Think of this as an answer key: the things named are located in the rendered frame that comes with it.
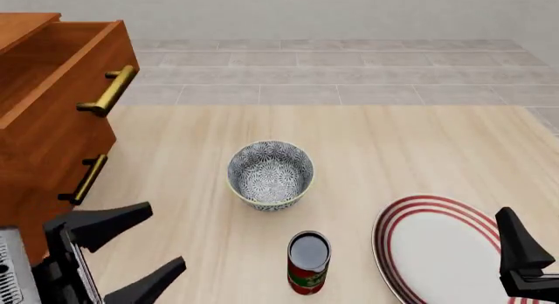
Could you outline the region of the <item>closed wooden drawer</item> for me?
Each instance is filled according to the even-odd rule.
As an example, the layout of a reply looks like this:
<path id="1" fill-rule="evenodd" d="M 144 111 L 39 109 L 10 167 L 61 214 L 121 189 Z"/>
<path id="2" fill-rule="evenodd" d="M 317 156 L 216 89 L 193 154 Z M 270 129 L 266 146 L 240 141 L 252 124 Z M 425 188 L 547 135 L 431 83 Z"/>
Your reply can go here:
<path id="1" fill-rule="evenodd" d="M 75 121 L 42 128 L 38 133 L 34 155 L 38 162 L 37 181 L 41 186 L 36 195 L 40 219 L 36 246 L 29 251 L 32 264 L 37 264 L 47 253 L 43 223 L 73 209 L 70 201 L 93 167 L 83 161 L 94 161 L 97 156 L 107 154 L 115 141 L 114 132 L 105 119 L 90 124 Z"/>

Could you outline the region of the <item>red tin with grey lid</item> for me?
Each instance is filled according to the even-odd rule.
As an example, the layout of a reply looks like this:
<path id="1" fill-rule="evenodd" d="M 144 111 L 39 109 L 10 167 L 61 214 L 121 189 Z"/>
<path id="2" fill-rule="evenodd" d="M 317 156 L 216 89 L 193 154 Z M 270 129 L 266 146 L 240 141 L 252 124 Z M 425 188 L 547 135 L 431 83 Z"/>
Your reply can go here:
<path id="1" fill-rule="evenodd" d="M 287 246 L 287 281 L 300 295 L 319 293 L 323 288 L 331 260 L 331 245 L 317 231 L 302 231 Z"/>

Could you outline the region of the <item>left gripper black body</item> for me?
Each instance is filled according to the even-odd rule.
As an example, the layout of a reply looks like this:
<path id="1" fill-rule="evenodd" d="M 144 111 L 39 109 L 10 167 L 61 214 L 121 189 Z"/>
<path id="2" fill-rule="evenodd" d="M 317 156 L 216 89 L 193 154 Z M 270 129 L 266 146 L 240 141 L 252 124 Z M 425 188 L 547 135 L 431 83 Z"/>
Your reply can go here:
<path id="1" fill-rule="evenodd" d="M 0 226 L 0 304 L 106 304 L 82 250 L 106 244 L 106 220 L 59 218 L 46 223 L 50 255 L 32 266 L 15 226 Z"/>

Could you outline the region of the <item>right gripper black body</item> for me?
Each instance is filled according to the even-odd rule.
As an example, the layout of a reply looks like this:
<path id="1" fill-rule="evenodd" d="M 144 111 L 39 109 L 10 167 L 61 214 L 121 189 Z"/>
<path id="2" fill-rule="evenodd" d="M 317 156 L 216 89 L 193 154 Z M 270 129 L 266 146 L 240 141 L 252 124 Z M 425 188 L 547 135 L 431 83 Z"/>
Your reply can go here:
<path id="1" fill-rule="evenodd" d="M 500 282 L 509 297 L 559 297 L 559 274 L 500 269 Z"/>

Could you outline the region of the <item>blue patterned bowl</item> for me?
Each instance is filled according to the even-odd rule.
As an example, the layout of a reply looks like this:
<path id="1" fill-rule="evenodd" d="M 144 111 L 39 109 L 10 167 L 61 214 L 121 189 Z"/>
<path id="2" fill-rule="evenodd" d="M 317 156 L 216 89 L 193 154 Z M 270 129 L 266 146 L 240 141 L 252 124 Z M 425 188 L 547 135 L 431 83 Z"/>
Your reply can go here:
<path id="1" fill-rule="evenodd" d="M 250 143 L 234 154 L 227 166 L 232 192 L 257 211 L 282 211 L 294 206 L 313 180 L 312 159 L 289 142 Z"/>

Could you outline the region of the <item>white plate with red rings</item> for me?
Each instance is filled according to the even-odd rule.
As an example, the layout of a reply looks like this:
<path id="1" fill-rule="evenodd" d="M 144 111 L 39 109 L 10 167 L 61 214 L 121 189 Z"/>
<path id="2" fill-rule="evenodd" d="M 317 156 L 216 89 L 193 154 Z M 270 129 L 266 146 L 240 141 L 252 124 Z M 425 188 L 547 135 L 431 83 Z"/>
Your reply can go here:
<path id="1" fill-rule="evenodd" d="M 400 304 L 555 304 L 507 295 L 492 217 L 438 196 L 388 204 L 371 233 L 384 282 Z"/>

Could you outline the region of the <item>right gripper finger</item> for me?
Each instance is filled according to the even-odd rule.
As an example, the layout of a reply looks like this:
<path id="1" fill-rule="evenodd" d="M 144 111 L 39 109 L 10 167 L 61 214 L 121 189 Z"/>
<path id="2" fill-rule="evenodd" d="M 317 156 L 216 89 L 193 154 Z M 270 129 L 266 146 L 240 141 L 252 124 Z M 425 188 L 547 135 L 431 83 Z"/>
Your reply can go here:
<path id="1" fill-rule="evenodd" d="M 495 214 L 500 236 L 500 272 L 542 272 L 556 259 L 530 235 L 513 209 Z"/>

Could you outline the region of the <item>open wooden drawer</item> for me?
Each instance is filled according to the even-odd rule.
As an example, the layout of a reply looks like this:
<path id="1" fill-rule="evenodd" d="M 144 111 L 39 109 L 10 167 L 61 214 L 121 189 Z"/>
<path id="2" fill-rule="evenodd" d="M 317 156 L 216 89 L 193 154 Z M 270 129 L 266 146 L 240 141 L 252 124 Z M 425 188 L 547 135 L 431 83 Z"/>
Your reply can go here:
<path id="1" fill-rule="evenodd" d="M 105 73 L 139 65 L 126 25 L 53 22 L 0 53 L 0 197 L 41 190 L 35 141 L 42 128 L 107 117 L 78 112 L 110 86 Z"/>

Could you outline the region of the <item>wooden cabinet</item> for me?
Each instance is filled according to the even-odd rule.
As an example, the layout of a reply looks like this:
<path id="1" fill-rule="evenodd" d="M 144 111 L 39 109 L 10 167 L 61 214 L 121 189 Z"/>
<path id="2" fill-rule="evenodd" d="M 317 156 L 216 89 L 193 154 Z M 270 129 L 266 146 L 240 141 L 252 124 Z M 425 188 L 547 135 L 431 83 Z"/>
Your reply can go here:
<path id="1" fill-rule="evenodd" d="M 58 13 L 0 12 L 0 53 L 7 52 L 53 22 L 69 21 L 61 20 Z M 0 197 L 0 226 L 13 225 L 19 229 L 24 250 L 30 262 L 29 251 L 36 246 L 36 230 L 40 219 L 36 195 L 37 192 L 34 191 L 24 193 L 20 197 Z"/>

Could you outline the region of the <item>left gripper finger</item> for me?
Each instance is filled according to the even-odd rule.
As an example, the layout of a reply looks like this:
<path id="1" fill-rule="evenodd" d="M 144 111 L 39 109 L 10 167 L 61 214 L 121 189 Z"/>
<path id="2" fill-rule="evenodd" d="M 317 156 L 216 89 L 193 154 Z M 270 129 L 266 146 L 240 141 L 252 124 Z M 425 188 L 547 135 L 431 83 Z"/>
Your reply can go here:
<path id="1" fill-rule="evenodd" d="M 100 211 L 72 211 L 68 229 L 74 243 L 95 253 L 110 240 L 153 216 L 149 202 Z"/>
<path id="2" fill-rule="evenodd" d="M 151 274 L 137 280 L 131 285 L 116 290 L 104 297 L 105 304 L 154 304 L 157 298 L 185 270 L 186 263 L 182 256 L 172 259 Z"/>

